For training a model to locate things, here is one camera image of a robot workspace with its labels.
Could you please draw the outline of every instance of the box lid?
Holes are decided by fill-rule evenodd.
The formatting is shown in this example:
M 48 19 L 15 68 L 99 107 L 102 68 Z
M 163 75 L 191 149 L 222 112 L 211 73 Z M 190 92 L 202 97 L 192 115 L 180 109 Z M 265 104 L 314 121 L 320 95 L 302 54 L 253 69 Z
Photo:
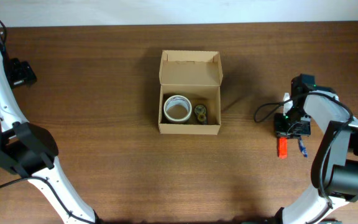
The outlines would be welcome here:
M 160 64 L 160 83 L 171 85 L 212 85 L 222 83 L 219 52 L 164 50 Z

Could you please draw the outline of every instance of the masking tape roll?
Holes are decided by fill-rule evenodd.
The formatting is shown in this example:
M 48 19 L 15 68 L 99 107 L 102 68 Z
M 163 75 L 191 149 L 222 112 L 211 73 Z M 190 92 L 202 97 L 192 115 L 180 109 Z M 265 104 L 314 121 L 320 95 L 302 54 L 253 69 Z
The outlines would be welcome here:
M 184 116 L 183 118 L 172 118 L 167 111 L 174 106 L 184 107 L 184 109 L 186 109 L 187 111 L 186 116 Z M 164 115 L 169 120 L 169 122 L 174 124 L 183 124 L 187 122 L 191 116 L 191 103 L 188 98 L 180 95 L 175 95 L 169 97 L 166 100 L 166 102 L 164 103 L 163 110 L 164 110 Z

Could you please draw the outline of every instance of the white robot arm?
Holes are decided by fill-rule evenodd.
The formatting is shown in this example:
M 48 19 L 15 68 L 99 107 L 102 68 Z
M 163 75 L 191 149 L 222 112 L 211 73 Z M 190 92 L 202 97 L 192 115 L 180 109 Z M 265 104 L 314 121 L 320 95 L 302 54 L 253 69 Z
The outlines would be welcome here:
M 35 185 L 64 223 L 100 223 L 65 176 L 53 137 L 30 124 L 16 103 L 11 88 L 34 82 L 35 78 L 28 63 L 9 60 L 0 35 L 0 166 Z M 13 138 L 18 141 L 9 144 Z
M 309 135 L 311 117 L 325 135 L 313 162 L 312 184 L 295 203 L 280 209 L 276 218 L 282 224 L 319 223 L 335 209 L 358 200 L 358 162 L 346 159 L 349 148 L 358 155 L 358 120 L 352 117 L 352 121 L 341 129 L 351 115 L 334 102 L 339 101 L 334 91 L 316 86 L 312 76 L 294 78 L 291 88 L 292 98 L 297 100 L 292 101 L 289 94 L 285 94 L 284 102 L 288 101 L 289 106 L 285 105 L 283 114 L 275 116 L 277 135 L 286 138 Z M 323 164 L 325 168 L 320 177 L 319 169 Z M 331 207 L 326 197 L 321 195 L 320 178 L 324 179 L 324 190 L 332 201 Z

